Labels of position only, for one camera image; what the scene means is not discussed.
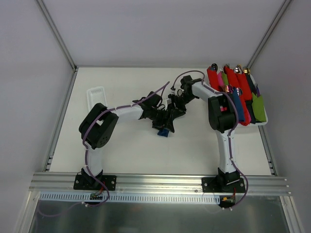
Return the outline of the blue paper napkin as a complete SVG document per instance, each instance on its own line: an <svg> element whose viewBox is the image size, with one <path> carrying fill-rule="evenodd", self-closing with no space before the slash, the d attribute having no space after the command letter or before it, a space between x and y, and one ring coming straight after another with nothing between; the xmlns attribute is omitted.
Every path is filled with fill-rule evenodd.
<svg viewBox="0 0 311 233"><path fill-rule="evenodd" d="M168 137L169 135L169 130L168 129L160 129L157 133L158 136L162 136L162 137Z"/></svg>

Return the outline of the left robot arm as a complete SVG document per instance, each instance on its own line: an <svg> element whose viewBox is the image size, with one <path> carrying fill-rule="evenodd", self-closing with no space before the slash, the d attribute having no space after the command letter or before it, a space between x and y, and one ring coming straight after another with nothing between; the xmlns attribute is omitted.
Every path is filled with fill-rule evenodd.
<svg viewBox="0 0 311 233"><path fill-rule="evenodd" d="M97 189L102 183L99 176L103 173L102 147L110 140L117 124L147 118L152 121L152 127L159 131L158 135L167 137L170 132L174 133L172 113L158 108L161 101L162 97L152 91L147 97L134 100L129 105L111 109L102 103L94 105L79 126L86 150L82 173L87 174L84 182L90 189Z"/></svg>

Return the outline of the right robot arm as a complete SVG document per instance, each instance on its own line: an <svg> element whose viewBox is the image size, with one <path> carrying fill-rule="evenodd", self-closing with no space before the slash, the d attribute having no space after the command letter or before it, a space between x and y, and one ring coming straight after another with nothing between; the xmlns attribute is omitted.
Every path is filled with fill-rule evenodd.
<svg viewBox="0 0 311 233"><path fill-rule="evenodd" d="M201 99L208 106L208 121L218 140L220 163L216 176L218 188L228 192L240 179L235 164L234 131L238 124L238 113L231 95L217 91L203 83L202 79L185 76L181 80L182 94L168 95L168 109L175 118L186 113L186 104L194 99Z"/></svg>

